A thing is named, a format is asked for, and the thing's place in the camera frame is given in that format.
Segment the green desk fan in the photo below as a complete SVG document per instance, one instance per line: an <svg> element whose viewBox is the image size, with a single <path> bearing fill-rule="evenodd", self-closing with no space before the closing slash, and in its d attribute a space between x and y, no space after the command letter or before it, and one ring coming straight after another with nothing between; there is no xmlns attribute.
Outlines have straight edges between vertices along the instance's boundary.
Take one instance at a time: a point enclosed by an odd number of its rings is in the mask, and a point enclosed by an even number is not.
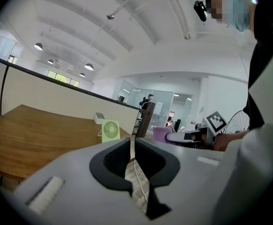
<svg viewBox="0 0 273 225"><path fill-rule="evenodd" d="M118 121L103 120L102 130L99 132L98 136L102 137L103 143L120 139Z"/></svg>

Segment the blue face mask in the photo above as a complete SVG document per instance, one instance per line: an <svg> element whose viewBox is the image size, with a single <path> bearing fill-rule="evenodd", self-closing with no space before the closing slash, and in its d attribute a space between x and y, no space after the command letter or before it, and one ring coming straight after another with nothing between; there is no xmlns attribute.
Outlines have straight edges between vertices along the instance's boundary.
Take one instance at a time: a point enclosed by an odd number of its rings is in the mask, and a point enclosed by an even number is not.
<svg viewBox="0 0 273 225"><path fill-rule="evenodd" d="M227 24L233 25L240 32L251 26L251 13L248 0L227 0Z"/></svg>

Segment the chair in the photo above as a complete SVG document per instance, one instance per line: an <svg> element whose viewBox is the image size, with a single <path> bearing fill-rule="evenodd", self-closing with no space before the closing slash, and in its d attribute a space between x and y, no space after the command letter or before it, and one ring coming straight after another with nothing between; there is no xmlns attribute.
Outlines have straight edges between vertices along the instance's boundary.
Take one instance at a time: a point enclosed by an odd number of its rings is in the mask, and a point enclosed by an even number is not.
<svg viewBox="0 0 273 225"><path fill-rule="evenodd" d="M170 133L173 133L173 130L171 127L154 127L153 128L153 138L155 141L176 145L174 142L169 142L166 140L166 135Z"/></svg>

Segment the ceiling beam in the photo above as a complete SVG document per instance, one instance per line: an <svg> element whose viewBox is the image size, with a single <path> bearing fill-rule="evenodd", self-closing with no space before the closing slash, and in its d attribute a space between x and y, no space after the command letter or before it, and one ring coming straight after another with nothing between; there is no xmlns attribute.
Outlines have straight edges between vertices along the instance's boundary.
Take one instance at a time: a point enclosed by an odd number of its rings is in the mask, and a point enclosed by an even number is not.
<svg viewBox="0 0 273 225"><path fill-rule="evenodd" d="M122 5L125 3L125 0L115 0L115 1L119 5ZM131 6L129 6L129 4L125 4L123 9L125 9L131 16L134 15L134 13L135 13L134 9ZM133 16L133 18L142 27L142 29L145 31L145 33L150 38L152 43L156 44L158 39L157 39L157 35L154 32L154 30L152 28L150 28L150 26L143 20L143 18L139 14L136 14L135 16Z"/></svg>
<svg viewBox="0 0 273 225"><path fill-rule="evenodd" d="M50 34L47 34L47 33L43 33L41 35L42 38L45 38L51 42L54 42L64 48L67 48L69 50L71 50L72 52L80 55L80 56L83 56L85 58L88 58L89 60L93 61L94 63L96 63L98 66L100 67L104 67L104 64L101 63L100 61L98 61L97 59L95 59L93 56L90 56L90 55L86 55L82 50L79 50L78 48L76 48L75 46L72 46L72 45L69 45L67 44L66 42L54 37L54 36L51 36Z"/></svg>
<svg viewBox="0 0 273 225"><path fill-rule="evenodd" d="M189 28L179 0L167 0L179 23L183 39L190 39Z"/></svg>
<svg viewBox="0 0 273 225"><path fill-rule="evenodd" d="M106 57L110 58L111 60L115 60L115 56L111 52L109 52L106 49L104 49L103 47L99 46L96 42L94 42L94 41L92 42L92 40L89 37L85 36L82 33L79 33L78 31L76 31L76 29L73 29L73 28L68 27L64 24L61 24L57 21L54 21L54 20L51 20L48 18L44 18L44 17L39 17L38 21L40 23L43 23L43 24L49 25L55 29L58 29L64 33L67 33L68 35L75 37L88 45L91 45L93 48L98 50L100 53L104 54Z"/></svg>
<svg viewBox="0 0 273 225"><path fill-rule="evenodd" d="M80 8L68 1L65 0L42 0L47 1L49 3L55 4L59 7L65 8L73 13L76 13L77 15L85 18L86 20L90 21L97 27L101 28L104 32L106 32L108 35L110 35L113 39L115 39L123 48L125 48L128 52L131 51L133 48L130 44L128 44L117 32L112 32L111 26L108 26L107 24L104 25L104 22L102 22L99 18L92 15L87 10L84 10L83 8Z"/></svg>

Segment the wooden tabletop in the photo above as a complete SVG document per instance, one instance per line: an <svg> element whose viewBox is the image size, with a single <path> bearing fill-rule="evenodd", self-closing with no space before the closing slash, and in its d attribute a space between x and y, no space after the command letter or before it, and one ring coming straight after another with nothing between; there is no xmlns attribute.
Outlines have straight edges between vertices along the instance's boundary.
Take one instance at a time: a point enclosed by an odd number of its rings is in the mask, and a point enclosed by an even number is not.
<svg viewBox="0 0 273 225"><path fill-rule="evenodd" d="M60 155L102 142L93 120L18 106L0 117L0 174L28 178ZM131 137L120 129L121 138Z"/></svg>

